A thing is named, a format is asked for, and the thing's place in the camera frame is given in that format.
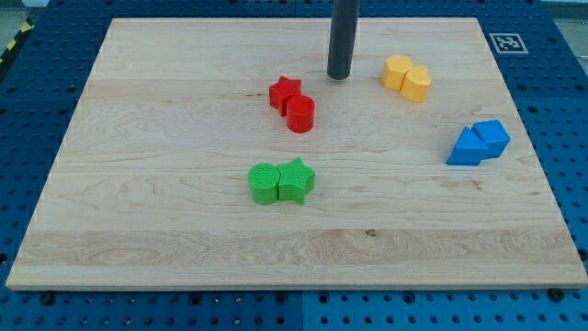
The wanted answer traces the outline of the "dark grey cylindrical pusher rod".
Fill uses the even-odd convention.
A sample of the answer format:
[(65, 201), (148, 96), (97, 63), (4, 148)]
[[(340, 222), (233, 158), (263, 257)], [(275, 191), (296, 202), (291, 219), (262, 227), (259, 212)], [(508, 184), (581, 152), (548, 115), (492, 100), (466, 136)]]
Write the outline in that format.
[(360, 0), (333, 0), (327, 74), (345, 80), (351, 73)]

